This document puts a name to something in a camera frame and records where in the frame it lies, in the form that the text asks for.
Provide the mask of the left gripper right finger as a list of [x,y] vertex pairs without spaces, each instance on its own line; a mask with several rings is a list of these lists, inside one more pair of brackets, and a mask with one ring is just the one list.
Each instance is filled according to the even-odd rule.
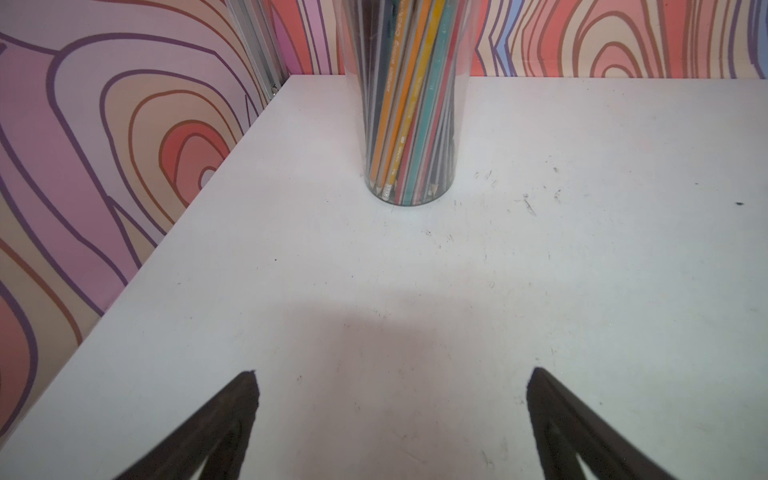
[[533,369],[526,402],[546,479],[583,479],[583,466],[598,479],[672,477],[546,369]]

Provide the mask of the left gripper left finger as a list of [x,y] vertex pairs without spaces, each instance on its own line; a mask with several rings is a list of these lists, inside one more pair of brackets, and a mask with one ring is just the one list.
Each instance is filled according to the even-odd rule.
[[120,479],[237,479],[260,391],[253,371],[236,375]]

